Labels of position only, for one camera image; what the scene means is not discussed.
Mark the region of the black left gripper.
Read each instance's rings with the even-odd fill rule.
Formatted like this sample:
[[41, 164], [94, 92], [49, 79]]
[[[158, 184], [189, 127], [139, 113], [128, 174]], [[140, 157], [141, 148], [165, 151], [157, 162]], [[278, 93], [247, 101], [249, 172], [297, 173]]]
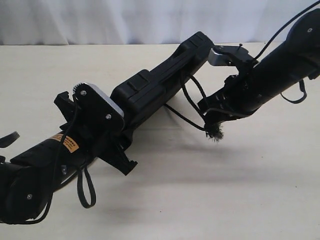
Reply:
[[61, 111], [66, 123], [60, 126], [62, 131], [71, 127], [69, 135], [76, 134], [84, 143], [94, 158], [100, 158], [124, 175], [128, 175], [138, 164], [129, 160], [125, 154], [125, 147], [121, 143], [118, 135], [122, 132], [103, 130], [99, 127], [90, 126], [83, 115], [83, 110], [78, 104], [78, 99], [70, 100], [67, 91], [59, 93], [54, 104]]

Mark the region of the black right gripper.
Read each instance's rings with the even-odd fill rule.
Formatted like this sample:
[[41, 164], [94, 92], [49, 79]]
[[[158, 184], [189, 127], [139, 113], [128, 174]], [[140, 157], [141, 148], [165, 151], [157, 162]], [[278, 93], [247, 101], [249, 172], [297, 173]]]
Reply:
[[262, 90], [254, 80], [254, 71], [261, 61], [251, 56], [241, 44], [215, 44], [212, 48], [230, 57], [234, 63], [232, 67], [238, 73], [229, 75], [222, 88], [197, 103], [204, 119], [210, 123], [222, 123], [253, 115], [263, 105]]

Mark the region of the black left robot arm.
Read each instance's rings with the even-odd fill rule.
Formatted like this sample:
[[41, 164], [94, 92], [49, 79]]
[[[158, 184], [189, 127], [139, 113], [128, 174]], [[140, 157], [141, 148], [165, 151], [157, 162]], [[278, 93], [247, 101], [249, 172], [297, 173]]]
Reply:
[[48, 214], [53, 194], [77, 180], [84, 208], [96, 203], [88, 166], [97, 158], [124, 175], [136, 166], [125, 154], [118, 135], [125, 127], [124, 111], [97, 86], [81, 83], [73, 93], [59, 93], [54, 104], [65, 124], [60, 131], [18, 154], [0, 161], [0, 221], [32, 225]]

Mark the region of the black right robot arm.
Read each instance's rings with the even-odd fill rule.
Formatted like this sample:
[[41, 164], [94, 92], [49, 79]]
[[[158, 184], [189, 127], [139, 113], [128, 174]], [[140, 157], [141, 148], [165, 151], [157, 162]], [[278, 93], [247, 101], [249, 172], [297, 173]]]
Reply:
[[198, 102], [209, 123], [222, 123], [253, 115], [262, 105], [304, 78], [320, 74], [320, 10], [304, 14], [284, 42], [261, 61], [240, 46], [214, 45], [207, 61], [212, 66], [236, 67], [224, 86]]

